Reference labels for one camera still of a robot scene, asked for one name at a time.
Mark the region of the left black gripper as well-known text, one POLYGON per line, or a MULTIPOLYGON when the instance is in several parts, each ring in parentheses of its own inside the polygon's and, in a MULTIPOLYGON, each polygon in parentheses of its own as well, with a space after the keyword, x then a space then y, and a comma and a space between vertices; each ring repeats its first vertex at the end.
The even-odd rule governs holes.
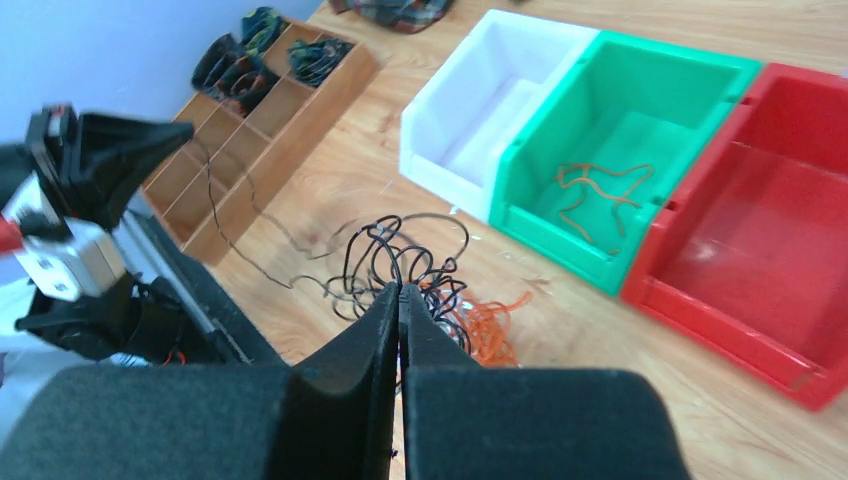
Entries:
POLYGON ((71 104, 32 114, 25 145, 52 211, 117 227, 144 181, 194 137, 190 122, 149 122, 100 113, 79 116, 71 104))

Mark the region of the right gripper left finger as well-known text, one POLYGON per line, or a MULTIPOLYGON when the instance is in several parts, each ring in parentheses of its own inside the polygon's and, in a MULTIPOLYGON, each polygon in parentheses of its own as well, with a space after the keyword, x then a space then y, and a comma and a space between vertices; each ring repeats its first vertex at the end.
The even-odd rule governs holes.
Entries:
POLYGON ((399 286, 294 367, 58 373, 1 449, 5 479, 385 479, 399 286))

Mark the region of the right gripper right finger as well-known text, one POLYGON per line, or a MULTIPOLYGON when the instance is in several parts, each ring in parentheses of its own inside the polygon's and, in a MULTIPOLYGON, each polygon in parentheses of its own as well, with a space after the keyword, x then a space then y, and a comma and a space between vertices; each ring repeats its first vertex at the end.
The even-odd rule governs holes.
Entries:
POLYGON ((485 368, 399 294, 410 479, 687 479, 661 396, 615 368, 485 368))

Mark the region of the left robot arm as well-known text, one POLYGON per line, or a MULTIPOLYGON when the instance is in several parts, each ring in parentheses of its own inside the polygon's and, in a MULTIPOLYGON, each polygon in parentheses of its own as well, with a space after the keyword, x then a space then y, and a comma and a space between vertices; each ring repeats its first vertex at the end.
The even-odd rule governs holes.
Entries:
POLYGON ((4 322, 21 335, 89 361, 126 365, 247 362, 203 310, 221 287, 135 209, 144 182, 194 137, 185 121, 77 113, 32 115, 23 140, 1 147, 1 251, 35 292, 4 322))

